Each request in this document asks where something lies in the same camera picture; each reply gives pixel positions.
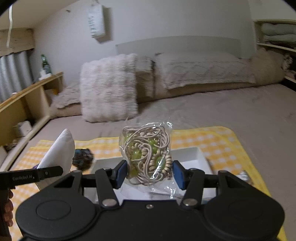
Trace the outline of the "person's left hand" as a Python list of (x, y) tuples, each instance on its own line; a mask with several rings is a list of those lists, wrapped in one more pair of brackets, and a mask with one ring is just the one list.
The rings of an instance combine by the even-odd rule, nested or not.
[(14, 194), (10, 190), (9, 195), (8, 195), (8, 200), (7, 200), (6, 204), (4, 205), (3, 219), (6, 222), (6, 224), (8, 225), (8, 227), (13, 226), (13, 209), (14, 209), (14, 206), (13, 206), (13, 203), (11, 201), (13, 196), (14, 196)]

